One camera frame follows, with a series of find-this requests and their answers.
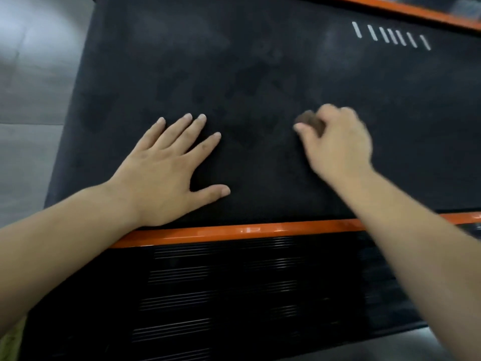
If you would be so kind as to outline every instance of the orange edge strip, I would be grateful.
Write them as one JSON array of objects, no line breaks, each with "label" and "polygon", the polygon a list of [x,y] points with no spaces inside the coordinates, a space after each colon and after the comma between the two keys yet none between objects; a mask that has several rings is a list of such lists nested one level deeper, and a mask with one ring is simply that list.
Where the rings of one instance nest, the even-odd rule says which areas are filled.
[{"label": "orange edge strip", "polygon": [[[441,214],[441,216],[452,224],[468,224],[481,221],[481,212]],[[359,230],[365,230],[365,228],[358,219],[317,220],[182,229],[135,230],[115,243],[111,248],[229,241],[263,237],[286,237]]]},{"label": "orange edge strip", "polygon": [[474,29],[481,31],[481,22],[477,20],[467,19],[449,15],[439,11],[428,10],[420,8],[418,6],[401,4],[394,1],[388,0],[343,0],[349,1],[356,4],[362,4],[377,9],[384,9],[388,11],[399,12],[405,15],[411,15],[420,17],[423,19],[433,20],[436,22],[451,24],[455,26],[461,26],[468,29]]}]

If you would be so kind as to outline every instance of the forearm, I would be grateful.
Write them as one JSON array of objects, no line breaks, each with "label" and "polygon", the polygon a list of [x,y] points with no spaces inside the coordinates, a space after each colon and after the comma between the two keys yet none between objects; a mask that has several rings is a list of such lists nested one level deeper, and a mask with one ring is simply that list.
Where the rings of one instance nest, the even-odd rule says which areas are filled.
[{"label": "forearm", "polygon": [[0,334],[125,233],[135,218],[105,186],[0,230]]},{"label": "forearm", "polygon": [[373,171],[335,190],[364,223],[438,337],[459,359],[477,359],[481,244]]}]

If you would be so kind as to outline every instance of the brown chalk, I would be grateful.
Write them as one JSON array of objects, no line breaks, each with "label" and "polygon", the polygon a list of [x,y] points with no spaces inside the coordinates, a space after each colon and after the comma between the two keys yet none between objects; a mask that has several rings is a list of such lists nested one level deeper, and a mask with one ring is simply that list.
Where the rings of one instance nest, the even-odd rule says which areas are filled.
[{"label": "brown chalk", "polygon": [[294,120],[294,124],[297,123],[309,124],[316,130],[319,137],[324,133],[324,129],[326,129],[326,123],[319,119],[312,110],[307,110],[299,115]]}]

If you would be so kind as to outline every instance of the left hand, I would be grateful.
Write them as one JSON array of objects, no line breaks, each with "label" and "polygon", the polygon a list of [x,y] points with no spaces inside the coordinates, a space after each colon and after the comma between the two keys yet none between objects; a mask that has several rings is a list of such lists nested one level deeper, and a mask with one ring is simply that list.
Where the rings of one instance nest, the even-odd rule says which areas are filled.
[{"label": "left hand", "polygon": [[221,138],[214,133],[186,153],[206,120],[202,114],[192,122],[192,115],[186,114],[164,131],[165,120],[160,118],[104,184],[126,206],[137,227],[167,224],[230,194],[226,185],[190,191],[194,170]]}]

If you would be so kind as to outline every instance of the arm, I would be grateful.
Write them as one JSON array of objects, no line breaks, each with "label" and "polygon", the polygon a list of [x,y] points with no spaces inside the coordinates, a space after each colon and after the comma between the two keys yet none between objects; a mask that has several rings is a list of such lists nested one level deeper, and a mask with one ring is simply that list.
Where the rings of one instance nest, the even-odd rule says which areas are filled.
[{"label": "arm", "polygon": [[459,359],[481,353],[481,243],[374,171],[366,127],[352,109],[323,105],[326,125],[296,124],[312,169],[364,223],[438,338]]},{"label": "arm", "polygon": [[191,121],[186,115],[162,133],[160,119],[108,182],[0,230],[0,336],[124,234],[169,223],[230,193],[225,185],[190,192],[192,173],[220,141],[215,133],[186,153],[205,115]]}]

